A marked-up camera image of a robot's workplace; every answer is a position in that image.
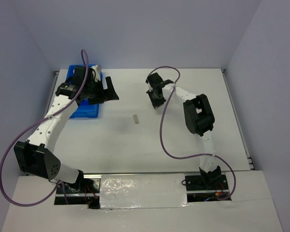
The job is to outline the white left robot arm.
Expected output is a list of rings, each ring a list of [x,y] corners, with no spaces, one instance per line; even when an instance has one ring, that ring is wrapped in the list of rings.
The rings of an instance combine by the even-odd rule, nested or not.
[[[47,180],[63,181],[75,193],[81,192],[90,183],[81,170],[62,163],[55,155],[56,142],[71,115],[81,102],[90,105],[118,100],[111,77],[106,77],[107,88],[101,80],[101,66],[88,68],[77,65],[72,76],[61,83],[56,92],[46,121],[25,141],[14,145],[14,153],[22,172]]]

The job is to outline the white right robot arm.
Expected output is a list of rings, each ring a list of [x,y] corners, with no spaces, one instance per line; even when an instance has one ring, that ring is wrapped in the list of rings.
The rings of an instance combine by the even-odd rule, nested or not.
[[[195,95],[177,87],[176,82],[170,79],[163,80],[157,72],[151,72],[145,82],[149,87],[146,93],[150,98],[153,108],[164,107],[159,126],[159,140],[162,150],[167,156],[176,160],[199,157],[201,185],[205,189],[213,188],[221,177],[221,168],[218,164],[215,164],[212,140],[215,117],[208,97],[205,94]],[[194,137],[202,140],[205,149],[204,153],[176,157],[166,150],[162,137],[162,129],[166,111],[171,101],[182,107],[186,128]]]

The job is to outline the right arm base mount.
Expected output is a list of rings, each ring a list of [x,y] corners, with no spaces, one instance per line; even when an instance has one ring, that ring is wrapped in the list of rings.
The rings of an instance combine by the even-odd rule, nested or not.
[[[197,175],[186,175],[181,184],[186,187],[187,200],[193,202],[213,202],[229,195],[227,178],[219,166],[205,172],[199,168]]]

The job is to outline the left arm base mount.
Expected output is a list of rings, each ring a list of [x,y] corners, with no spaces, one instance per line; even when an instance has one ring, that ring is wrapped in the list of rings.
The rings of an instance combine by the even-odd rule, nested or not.
[[[82,175],[74,184],[59,184],[54,205],[82,205],[88,209],[100,209],[100,178]]]

